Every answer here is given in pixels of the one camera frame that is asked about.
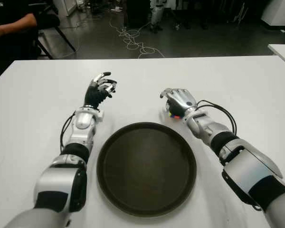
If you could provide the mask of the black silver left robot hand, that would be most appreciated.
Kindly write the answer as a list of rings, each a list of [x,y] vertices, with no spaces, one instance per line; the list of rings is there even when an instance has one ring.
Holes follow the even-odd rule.
[[[103,72],[92,79],[85,94],[84,106],[97,110],[107,97],[112,98],[112,93],[116,92],[117,82],[106,78],[110,75],[111,72]]]

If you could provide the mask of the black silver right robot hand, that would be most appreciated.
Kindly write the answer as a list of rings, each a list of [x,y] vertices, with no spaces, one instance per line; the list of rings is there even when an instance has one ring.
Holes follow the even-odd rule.
[[[183,118],[188,110],[197,107],[192,94],[183,88],[166,88],[160,93],[160,98],[166,98],[166,106],[171,115]]]

